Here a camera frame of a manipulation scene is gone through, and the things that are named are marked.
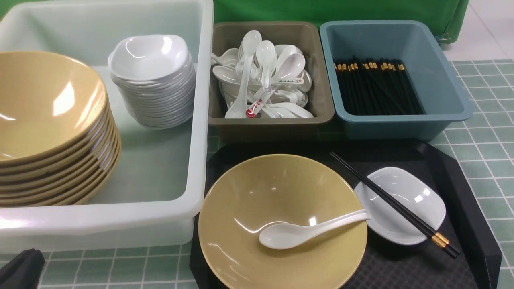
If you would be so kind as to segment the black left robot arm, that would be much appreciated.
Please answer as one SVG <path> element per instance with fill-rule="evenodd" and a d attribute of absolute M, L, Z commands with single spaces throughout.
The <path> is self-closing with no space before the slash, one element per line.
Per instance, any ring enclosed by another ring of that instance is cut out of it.
<path fill-rule="evenodd" d="M 0 269 L 2 289 L 36 289 L 45 259 L 40 250 L 22 251 Z"/>

